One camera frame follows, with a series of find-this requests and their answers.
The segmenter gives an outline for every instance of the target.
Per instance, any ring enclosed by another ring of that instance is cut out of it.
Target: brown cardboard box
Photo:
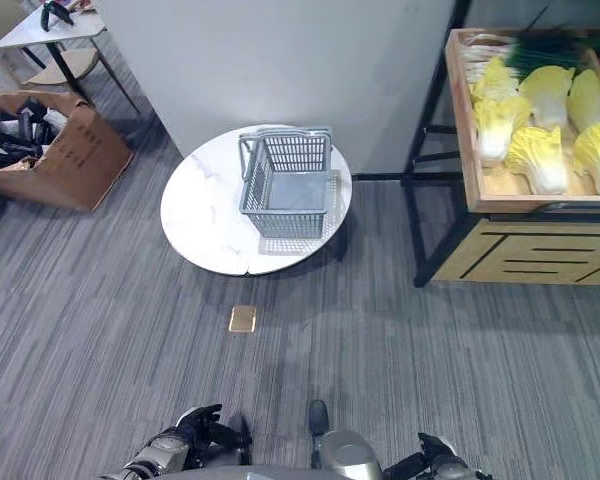
[[[23,159],[0,169],[0,192],[57,207],[95,209],[133,153],[98,112],[75,94],[3,93],[0,108],[15,113],[29,97],[66,115],[67,125],[33,168],[23,170]]]

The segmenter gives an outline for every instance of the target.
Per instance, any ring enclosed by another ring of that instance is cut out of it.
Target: shopping basket
[[[263,128],[240,135],[240,212],[265,238],[320,238],[329,205],[331,130]]]

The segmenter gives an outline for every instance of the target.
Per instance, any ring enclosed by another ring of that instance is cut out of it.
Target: black metal frame
[[[447,25],[444,43],[441,48],[440,57],[435,68],[433,80],[429,87],[425,105],[418,121],[418,128],[414,134],[413,141],[407,157],[407,165],[400,180],[405,188],[407,209],[411,237],[413,242],[413,253],[416,261],[416,275],[414,285],[418,288],[424,287],[435,273],[442,267],[444,262],[456,250],[460,243],[473,230],[477,223],[483,219],[497,222],[569,222],[569,223],[600,223],[600,204],[584,202],[557,202],[542,207],[529,213],[474,213],[470,212],[464,192],[462,172],[417,172],[416,165],[425,162],[448,158],[460,158],[460,152],[451,151],[421,155],[420,151],[429,133],[442,135],[455,135],[456,128],[453,126],[431,124],[435,109],[442,94],[447,79],[447,68],[444,57],[444,44],[449,38],[452,29],[462,28],[471,7],[471,0],[456,0]],[[395,175],[362,175],[356,180],[396,180]],[[418,201],[415,194],[416,186],[451,186],[454,192],[453,206],[456,219],[449,227],[447,233],[438,243],[430,256],[427,256],[425,242],[420,225],[420,213]]]
[[[73,76],[73,72],[71,72],[71,69],[69,68],[67,63],[64,61],[64,58],[62,58],[62,53],[60,52],[58,45],[56,43],[52,42],[52,43],[47,43],[46,46],[47,46],[47,50],[49,50],[49,53],[51,54],[51,56],[55,60],[56,64],[58,65],[58,68],[64,75],[64,78],[67,79],[67,83],[69,84],[69,87],[71,88],[71,90],[76,92],[78,95],[80,95],[82,98],[84,98],[89,103],[92,103],[91,99],[89,98],[89,95],[87,95],[87,93],[84,91],[84,89],[80,86],[80,84],[78,83],[78,80],[76,80],[76,77]]]

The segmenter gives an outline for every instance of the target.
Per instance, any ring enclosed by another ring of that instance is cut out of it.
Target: striped carpet floor
[[[181,157],[104,43],[143,118],[104,71],[85,86],[135,159],[93,214],[0,208],[1,480],[117,471],[179,413],[215,402],[244,412],[256,462],[306,466],[316,397],[384,466],[426,431],[498,479],[600,479],[600,287],[414,289],[391,182],[357,183],[343,229],[304,263],[203,271],[160,226]],[[420,193],[431,235],[450,212],[441,193]],[[236,304],[257,307],[255,334],[228,333]]]

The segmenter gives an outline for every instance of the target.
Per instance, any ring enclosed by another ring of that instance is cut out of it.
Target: white side table
[[[331,152],[334,201],[322,238],[262,238],[239,211],[242,195],[238,136],[264,127],[233,130],[186,157],[162,194],[160,217],[171,246],[201,268],[227,275],[259,275],[290,267],[319,250],[340,228],[351,204],[351,172],[337,148]]]

